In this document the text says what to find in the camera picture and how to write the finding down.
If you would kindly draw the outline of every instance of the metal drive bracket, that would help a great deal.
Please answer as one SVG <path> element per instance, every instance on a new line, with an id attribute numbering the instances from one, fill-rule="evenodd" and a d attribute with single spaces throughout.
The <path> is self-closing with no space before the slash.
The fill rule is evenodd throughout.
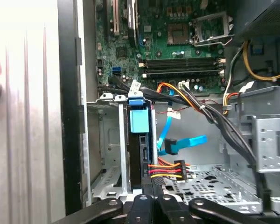
<path id="1" fill-rule="evenodd" d="M 280 118 L 253 117 L 252 126 L 258 172 L 280 172 Z"/>

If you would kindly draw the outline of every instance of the sticker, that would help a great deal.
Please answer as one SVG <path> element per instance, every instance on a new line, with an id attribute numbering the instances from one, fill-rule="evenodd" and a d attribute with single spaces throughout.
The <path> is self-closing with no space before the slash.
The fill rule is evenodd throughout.
<path id="1" fill-rule="evenodd" d="M 243 87 L 240 89 L 239 92 L 242 92 L 242 93 L 246 92 L 248 89 L 252 88 L 253 84 L 254 84 L 254 81 L 248 82 L 245 86 L 243 86 Z"/>
<path id="2" fill-rule="evenodd" d="M 137 82 L 136 79 L 133 80 L 132 85 L 130 87 L 130 92 L 138 92 L 140 89 L 141 83 Z"/>
<path id="3" fill-rule="evenodd" d="M 167 109 L 167 116 L 178 119 L 178 120 L 181 119 L 181 113 L 179 113 L 177 111 L 173 111 L 173 109 L 170 107 L 168 107 L 168 109 Z"/>

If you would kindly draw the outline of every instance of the side panel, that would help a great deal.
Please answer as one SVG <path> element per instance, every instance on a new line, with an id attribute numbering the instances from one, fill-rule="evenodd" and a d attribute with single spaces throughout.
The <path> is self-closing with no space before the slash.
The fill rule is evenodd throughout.
<path id="1" fill-rule="evenodd" d="M 0 1 L 0 224 L 65 216 L 57 1 Z"/>

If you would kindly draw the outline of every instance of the white connector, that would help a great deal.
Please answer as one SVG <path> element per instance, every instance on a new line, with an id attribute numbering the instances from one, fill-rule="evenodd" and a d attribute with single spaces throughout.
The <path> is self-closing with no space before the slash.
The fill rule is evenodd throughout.
<path id="1" fill-rule="evenodd" d="M 179 82 L 177 86 L 179 89 L 181 89 L 182 85 L 185 85 L 188 89 L 190 89 L 190 82 L 186 82 L 183 80 L 183 81 Z"/>

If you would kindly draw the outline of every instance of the black wire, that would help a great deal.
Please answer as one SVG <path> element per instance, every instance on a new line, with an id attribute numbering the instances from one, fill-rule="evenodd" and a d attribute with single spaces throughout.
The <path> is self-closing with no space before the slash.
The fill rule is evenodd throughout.
<path id="1" fill-rule="evenodd" d="M 123 83 L 118 77 L 111 76 L 109 77 L 109 82 L 115 86 L 117 86 L 121 90 L 125 90 L 126 94 L 130 91 L 130 87 Z M 139 91 L 143 92 L 143 96 L 146 99 L 152 100 L 152 101 L 159 101 L 159 102 L 172 102 L 177 104 L 182 104 L 188 106 L 188 103 L 185 102 L 180 96 L 169 96 L 164 95 L 161 93 L 158 93 L 157 91 L 151 90 L 147 87 L 140 87 Z"/>
<path id="2" fill-rule="evenodd" d="M 121 82 L 117 77 L 113 77 L 112 81 L 118 88 L 124 90 L 126 94 L 128 93 L 129 86 Z M 146 87 L 141 87 L 140 91 L 143 92 L 144 97 L 153 101 L 174 102 L 182 105 L 189 105 L 187 101 L 181 97 L 166 96 Z M 208 104 L 200 103 L 189 89 L 184 92 L 186 93 L 186 95 L 188 95 L 188 97 L 190 97 L 191 102 L 194 103 L 195 106 L 197 106 L 198 108 L 201 108 L 201 105 L 205 106 L 206 109 L 202 108 L 200 111 L 202 111 L 209 122 L 215 124 L 219 128 L 228 144 L 230 144 L 230 146 L 233 147 L 250 164 L 255 176 L 258 196 L 260 197 L 259 194 L 263 192 L 264 189 L 267 189 L 266 178 L 264 174 L 256 172 L 255 156 L 253 155 L 250 146 L 244 140 L 240 131 L 218 110 Z"/>
<path id="3" fill-rule="evenodd" d="M 193 97 L 193 94 L 191 94 L 189 89 L 185 90 L 185 92 L 190 98 Z M 264 174 L 258 173 L 256 171 L 256 158 L 251 150 L 251 147 L 244 140 L 240 131 L 225 116 L 223 116 L 218 110 L 216 110 L 212 106 L 204 103 L 201 104 L 204 105 L 206 109 L 213 114 L 215 118 L 214 123 L 221 131 L 221 134 L 226 140 L 226 142 L 232 148 L 234 148 L 251 166 L 251 169 L 255 177 L 255 184 L 256 184 L 258 197 L 262 197 L 262 194 L 265 191 L 267 192 L 268 190 L 266 178 Z"/>

